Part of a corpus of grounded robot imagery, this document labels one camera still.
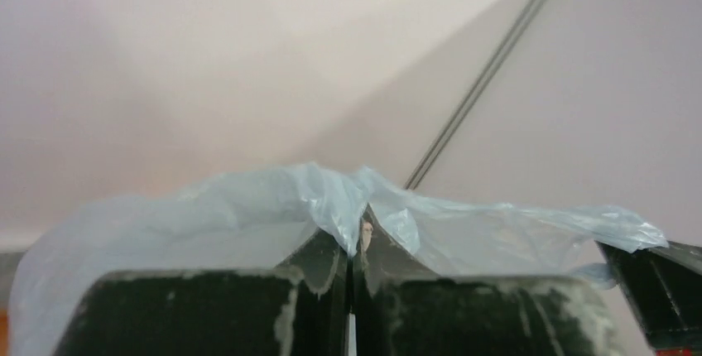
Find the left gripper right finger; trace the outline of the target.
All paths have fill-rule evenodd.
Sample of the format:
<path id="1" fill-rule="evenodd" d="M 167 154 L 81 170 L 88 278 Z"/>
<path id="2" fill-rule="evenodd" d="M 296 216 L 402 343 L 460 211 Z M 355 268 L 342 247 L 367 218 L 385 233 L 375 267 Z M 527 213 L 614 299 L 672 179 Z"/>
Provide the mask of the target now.
<path id="1" fill-rule="evenodd" d="M 353 259 L 359 355 L 622 355 L 586 281 L 554 275 L 446 276 L 365 209 Z"/>

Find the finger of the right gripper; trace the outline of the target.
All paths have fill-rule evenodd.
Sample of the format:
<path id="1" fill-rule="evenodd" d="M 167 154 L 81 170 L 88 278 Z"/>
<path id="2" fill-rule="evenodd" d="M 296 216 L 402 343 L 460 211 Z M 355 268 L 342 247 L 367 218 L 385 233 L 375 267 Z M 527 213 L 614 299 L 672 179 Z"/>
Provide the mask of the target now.
<path id="1" fill-rule="evenodd" d="M 701 247 L 670 241 L 628 253 L 598 244 L 652 349 L 701 348 Z"/>

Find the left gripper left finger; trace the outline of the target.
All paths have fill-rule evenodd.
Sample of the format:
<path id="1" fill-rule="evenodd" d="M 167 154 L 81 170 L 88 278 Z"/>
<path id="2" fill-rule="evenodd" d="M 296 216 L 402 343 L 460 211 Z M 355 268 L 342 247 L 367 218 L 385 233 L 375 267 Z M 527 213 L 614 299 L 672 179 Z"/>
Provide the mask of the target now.
<path id="1" fill-rule="evenodd" d="M 272 268 L 110 272 L 55 354 L 345 355 L 346 278 L 346 254 L 323 231 Z"/>

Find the blue plastic trash bag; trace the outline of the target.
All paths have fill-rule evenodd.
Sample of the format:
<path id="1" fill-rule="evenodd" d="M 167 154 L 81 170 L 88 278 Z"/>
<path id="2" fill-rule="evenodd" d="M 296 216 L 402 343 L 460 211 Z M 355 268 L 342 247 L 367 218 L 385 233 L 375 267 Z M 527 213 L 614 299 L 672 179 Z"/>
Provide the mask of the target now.
<path id="1" fill-rule="evenodd" d="M 404 250 L 448 275 L 567 272 L 592 240 L 629 253 L 668 244 L 616 206 L 465 204 L 403 190 L 367 167 L 224 173 L 162 197 L 95 201 L 44 233 L 12 283 L 9 352 L 49 354 L 80 297 L 108 272 L 271 267 L 314 232 L 354 255 L 366 209 Z"/>

